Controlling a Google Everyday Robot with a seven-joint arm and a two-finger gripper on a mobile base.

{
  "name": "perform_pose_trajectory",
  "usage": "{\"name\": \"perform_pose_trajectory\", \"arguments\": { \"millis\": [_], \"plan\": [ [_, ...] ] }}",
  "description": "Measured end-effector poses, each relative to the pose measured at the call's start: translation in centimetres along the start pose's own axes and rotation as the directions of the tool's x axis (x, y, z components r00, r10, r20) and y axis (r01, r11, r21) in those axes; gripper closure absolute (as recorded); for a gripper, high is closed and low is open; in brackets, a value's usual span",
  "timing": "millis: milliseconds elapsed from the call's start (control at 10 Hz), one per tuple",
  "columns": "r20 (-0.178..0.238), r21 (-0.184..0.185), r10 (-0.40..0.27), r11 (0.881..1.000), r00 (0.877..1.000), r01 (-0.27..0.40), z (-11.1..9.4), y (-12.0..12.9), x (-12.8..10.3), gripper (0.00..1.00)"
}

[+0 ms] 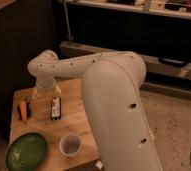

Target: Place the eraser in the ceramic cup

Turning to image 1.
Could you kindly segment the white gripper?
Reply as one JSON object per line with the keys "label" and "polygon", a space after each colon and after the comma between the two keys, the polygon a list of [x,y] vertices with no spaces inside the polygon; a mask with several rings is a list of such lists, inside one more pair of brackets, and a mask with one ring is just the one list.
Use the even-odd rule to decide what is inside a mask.
{"label": "white gripper", "polygon": [[36,87],[33,88],[31,93],[31,100],[35,101],[37,98],[38,92],[49,92],[55,89],[55,94],[58,97],[62,97],[61,89],[58,85],[56,85],[56,81],[54,78],[37,78],[36,79]]}

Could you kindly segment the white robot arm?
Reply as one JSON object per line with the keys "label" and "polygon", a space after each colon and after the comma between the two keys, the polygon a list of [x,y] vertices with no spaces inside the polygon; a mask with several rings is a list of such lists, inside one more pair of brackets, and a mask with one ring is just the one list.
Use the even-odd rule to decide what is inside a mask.
{"label": "white robot arm", "polygon": [[55,79],[79,78],[82,100],[106,171],[162,171],[140,97],[146,76],[141,56],[130,51],[94,53],[60,60],[46,50],[28,63],[36,89]]}

